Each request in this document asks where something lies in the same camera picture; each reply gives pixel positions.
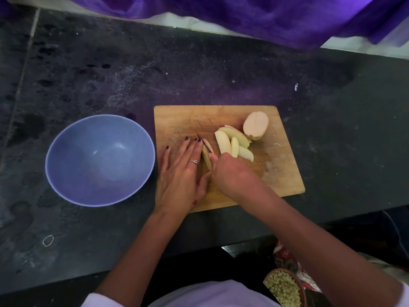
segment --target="white shirt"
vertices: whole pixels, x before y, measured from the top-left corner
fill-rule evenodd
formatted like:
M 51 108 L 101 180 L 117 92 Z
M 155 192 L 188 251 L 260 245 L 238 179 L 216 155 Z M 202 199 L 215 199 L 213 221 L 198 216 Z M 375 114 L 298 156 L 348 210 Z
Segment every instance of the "white shirt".
M 233 280 L 205 282 L 178 289 L 156 300 L 149 307 L 281 307 L 264 295 Z M 91 293 L 81 307 L 123 307 L 101 294 Z M 409 286 L 403 284 L 396 307 L 409 307 Z

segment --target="wooden cutting board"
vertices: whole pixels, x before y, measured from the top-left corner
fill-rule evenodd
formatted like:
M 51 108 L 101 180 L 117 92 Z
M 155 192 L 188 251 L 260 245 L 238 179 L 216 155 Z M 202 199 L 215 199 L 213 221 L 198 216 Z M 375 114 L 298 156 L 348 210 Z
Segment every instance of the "wooden cutting board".
M 186 136 L 196 138 L 196 133 L 207 139 L 219 156 L 214 132 L 224 125 L 243 131 L 244 121 L 254 111 L 262 111 L 268 115 L 268 129 L 260 140 L 250 144 L 249 150 L 254 154 L 254 162 L 243 160 L 279 196 L 304 193 L 305 187 L 275 106 L 156 106 L 154 115 L 158 160 L 167 145 L 176 152 Z M 202 159 L 198 176 L 207 171 Z M 235 204 L 211 183 L 205 199 L 192 212 Z

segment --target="left hand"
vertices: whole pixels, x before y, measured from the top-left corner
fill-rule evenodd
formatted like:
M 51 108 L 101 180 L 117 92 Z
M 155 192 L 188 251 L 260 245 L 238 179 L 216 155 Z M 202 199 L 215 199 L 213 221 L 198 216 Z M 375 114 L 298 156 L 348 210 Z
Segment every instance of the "left hand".
M 200 161 L 203 142 L 196 139 L 189 145 L 190 142 L 190 138 L 186 137 L 172 160 L 169 159 L 170 147 L 163 152 L 156 186 L 156 211 L 162 210 L 185 218 L 206 195 L 212 173 L 203 175 L 197 185 L 197 165 L 191 162 Z

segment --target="knife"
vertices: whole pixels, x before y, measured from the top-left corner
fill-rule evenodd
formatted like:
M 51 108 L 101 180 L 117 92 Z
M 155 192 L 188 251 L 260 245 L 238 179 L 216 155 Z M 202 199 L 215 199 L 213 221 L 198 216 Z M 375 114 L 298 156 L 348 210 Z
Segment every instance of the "knife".
M 208 152 L 208 153 L 213 153 L 212 150 L 207 146 L 207 144 L 206 144 L 206 142 L 203 140 L 203 138 L 202 138 L 201 136 L 199 136 L 198 133 L 196 133 L 196 134 L 197 134 L 197 137 L 198 137 L 199 139 L 202 139 L 203 144 L 204 144 L 204 146 L 205 146 L 206 149 L 207 149 L 207 152 Z

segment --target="blue bowl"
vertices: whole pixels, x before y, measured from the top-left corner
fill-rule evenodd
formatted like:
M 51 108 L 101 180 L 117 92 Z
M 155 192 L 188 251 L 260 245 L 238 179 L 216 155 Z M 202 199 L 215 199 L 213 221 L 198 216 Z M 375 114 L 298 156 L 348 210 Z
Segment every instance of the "blue bowl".
M 155 147 L 138 123 L 95 115 L 64 129 L 45 159 L 48 182 L 62 198 L 81 206 L 118 203 L 135 194 L 155 164 Z

